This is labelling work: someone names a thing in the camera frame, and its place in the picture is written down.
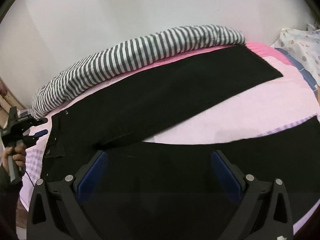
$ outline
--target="gray and white striped fabric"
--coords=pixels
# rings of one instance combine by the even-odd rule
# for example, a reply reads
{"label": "gray and white striped fabric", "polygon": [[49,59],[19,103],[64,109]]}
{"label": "gray and white striped fabric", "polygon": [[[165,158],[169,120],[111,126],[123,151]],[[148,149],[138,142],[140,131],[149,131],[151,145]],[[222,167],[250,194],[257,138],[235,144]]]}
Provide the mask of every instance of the gray and white striped fabric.
{"label": "gray and white striped fabric", "polygon": [[45,117],[88,88],[176,54],[216,45],[243,44],[244,36],[219,25],[181,26],[122,42],[90,55],[53,78],[36,93],[31,113]]}

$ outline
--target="metal screw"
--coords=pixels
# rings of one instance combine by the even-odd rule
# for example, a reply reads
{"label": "metal screw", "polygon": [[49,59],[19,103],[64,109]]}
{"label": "metal screw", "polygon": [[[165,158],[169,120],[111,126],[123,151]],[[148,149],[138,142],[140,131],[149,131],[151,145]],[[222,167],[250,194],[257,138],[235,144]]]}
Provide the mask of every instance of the metal screw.
{"label": "metal screw", "polygon": [[254,180],[254,176],[251,175],[251,174],[248,174],[247,176],[245,176],[245,178],[246,178],[248,181],[253,181],[253,180]]}
{"label": "metal screw", "polygon": [[43,183],[43,179],[38,179],[36,182],[37,185],[41,185],[42,183]]}
{"label": "metal screw", "polygon": [[281,179],[276,179],[276,184],[278,184],[278,185],[282,185],[282,180]]}
{"label": "metal screw", "polygon": [[65,179],[65,181],[72,181],[73,180],[73,176],[72,175],[68,175],[64,179]]}

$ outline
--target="pink bedsheet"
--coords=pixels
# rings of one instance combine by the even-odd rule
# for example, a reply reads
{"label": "pink bedsheet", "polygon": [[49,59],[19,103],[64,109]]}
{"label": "pink bedsheet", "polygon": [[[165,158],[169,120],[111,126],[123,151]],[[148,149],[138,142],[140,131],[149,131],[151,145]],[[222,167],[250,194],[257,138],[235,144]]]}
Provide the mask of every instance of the pink bedsheet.
{"label": "pink bedsheet", "polygon": [[[282,78],[266,82],[148,138],[146,141],[167,144],[222,143],[242,138],[255,137],[276,128],[294,123],[311,115],[320,115],[320,107],[312,90],[299,71],[277,50],[263,44],[248,42],[246,46],[263,57],[282,74]],[[47,116],[48,123],[31,128],[31,134],[43,129],[51,130],[51,116],[64,110],[82,98],[118,82],[136,72],[164,65],[192,55],[223,49],[217,46],[186,52],[157,61],[143,69],[125,73],[90,88],[72,101],[65,102]],[[26,166],[35,183],[40,178],[41,163],[49,135],[39,139],[36,146],[27,150]],[[27,176],[23,178],[21,202],[28,210],[33,187]]]}

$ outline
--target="fabric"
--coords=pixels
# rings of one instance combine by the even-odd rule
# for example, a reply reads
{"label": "fabric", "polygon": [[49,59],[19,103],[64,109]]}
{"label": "fabric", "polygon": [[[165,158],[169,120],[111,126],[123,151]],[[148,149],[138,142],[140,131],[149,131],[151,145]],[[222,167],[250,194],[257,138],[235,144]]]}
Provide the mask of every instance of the fabric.
{"label": "fabric", "polygon": [[16,209],[22,183],[10,185],[9,174],[0,165],[0,236],[5,239],[16,237]]}
{"label": "fabric", "polygon": [[313,117],[276,134],[223,144],[140,142],[106,149],[108,168],[83,208],[107,239],[215,239],[236,208],[208,164],[219,149],[244,174],[283,180],[297,222],[320,198],[319,137]]}
{"label": "fabric", "polygon": [[306,117],[302,120],[299,120],[299,121],[296,121],[296,122],[292,122],[292,123],[289,123],[289,124],[286,124],[282,127],[278,127],[276,129],[273,129],[271,131],[267,131],[265,133],[261,133],[257,136],[254,136],[254,137],[262,137],[262,136],[266,136],[266,135],[271,135],[271,134],[274,134],[274,133],[278,133],[278,132],[281,132],[281,131],[284,131],[284,130],[287,130],[287,129],[290,129],[290,128],[293,128],[293,127],[296,127],[297,125],[300,125],[302,123],[304,123],[305,121],[308,121],[309,119],[313,118],[317,116],[318,117],[318,120],[320,119],[318,115],[314,114],[314,115],[311,115],[309,117]]}
{"label": "fabric", "polygon": [[[190,126],[180,126],[180,129],[176,130],[177,135],[175,136],[174,141],[169,140],[170,136],[167,136],[163,137],[159,142],[179,143],[179,141],[182,141],[183,144],[223,143],[231,140],[255,137],[268,131],[275,133],[281,129],[289,128],[290,126],[287,124],[291,123],[292,126],[295,126],[298,124],[296,123],[298,120],[305,119],[315,113],[320,114],[319,105],[315,102],[310,87],[303,80],[298,70],[292,66],[290,61],[283,54],[264,44],[248,42],[246,46],[257,55],[267,60],[269,64],[278,69],[284,76],[249,89],[204,111],[204,113],[208,113],[207,116],[199,118]],[[50,112],[50,114],[47,115],[48,123],[32,127],[30,134],[35,134],[44,129],[47,129],[50,133],[52,128],[51,119],[54,114],[67,110],[70,106],[81,101],[88,95],[123,80],[128,76],[163,64],[175,62],[192,55],[225,47],[228,46],[215,46],[185,52],[174,57],[154,62],[145,68],[125,73],[96,85],[74,100],[65,102],[57,109]],[[188,124],[194,120],[194,118],[201,117],[202,114],[203,113],[200,113],[183,123]],[[170,133],[172,129],[175,129],[175,127],[168,129],[167,132]],[[42,158],[44,156],[44,149],[48,137],[49,134],[41,137],[34,147],[26,150],[27,172],[33,183],[40,178]],[[148,141],[154,142],[155,140],[151,137]],[[23,177],[23,185],[20,192],[20,198],[21,202],[28,210],[33,186],[26,175]]]}
{"label": "fabric", "polygon": [[245,46],[236,45],[127,77],[52,117],[42,177],[61,180],[105,145],[142,141],[281,76]]}
{"label": "fabric", "polygon": [[289,52],[320,85],[320,30],[282,29],[279,39],[273,46]]}
{"label": "fabric", "polygon": [[310,217],[313,215],[313,213],[316,211],[318,206],[320,205],[320,199],[317,201],[317,203],[302,217],[293,225],[293,233],[297,233],[305,223],[310,219]]}
{"label": "fabric", "polygon": [[313,93],[315,94],[316,98],[318,98],[318,89],[317,89],[317,82],[316,80],[312,77],[312,75],[310,74],[309,71],[307,71],[303,65],[298,61],[295,60],[288,52],[286,52],[285,50],[281,49],[281,48],[276,48],[276,50],[278,50],[279,52],[281,52],[283,55],[285,55],[292,63],[292,65],[294,65],[299,72],[301,73],[301,75],[303,76],[303,79],[308,83],[308,85],[310,86],[310,88],[312,89]]}
{"label": "fabric", "polygon": [[157,60],[194,49],[243,43],[241,32],[219,25],[176,27],[122,42],[80,60],[41,87],[33,99],[32,114],[45,117],[88,88]]}
{"label": "fabric", "polygon": [[17,112],[18,112],[18,116],[21,117],[26,114],[31,114],[31,109],[22,109],[22,110],[18,109]]}

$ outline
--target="gray handle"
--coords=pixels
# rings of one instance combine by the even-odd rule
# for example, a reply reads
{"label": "gray handle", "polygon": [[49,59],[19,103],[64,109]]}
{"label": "gray handle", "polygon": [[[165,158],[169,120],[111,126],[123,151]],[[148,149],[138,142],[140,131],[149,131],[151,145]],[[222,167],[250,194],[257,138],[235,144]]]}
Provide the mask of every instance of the gray handle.
{"label": "gray handle", "polygon": [[[16,143],[9,143],[7,147],[15,147]],[[8,155],[8,165],[9,165],[9,176],[11,184],[18,184],[22,181],[21,171],[22,168],[19,167],[16,162],[12,159],[12,156],[15,155],[14,150],[11,155]]]}

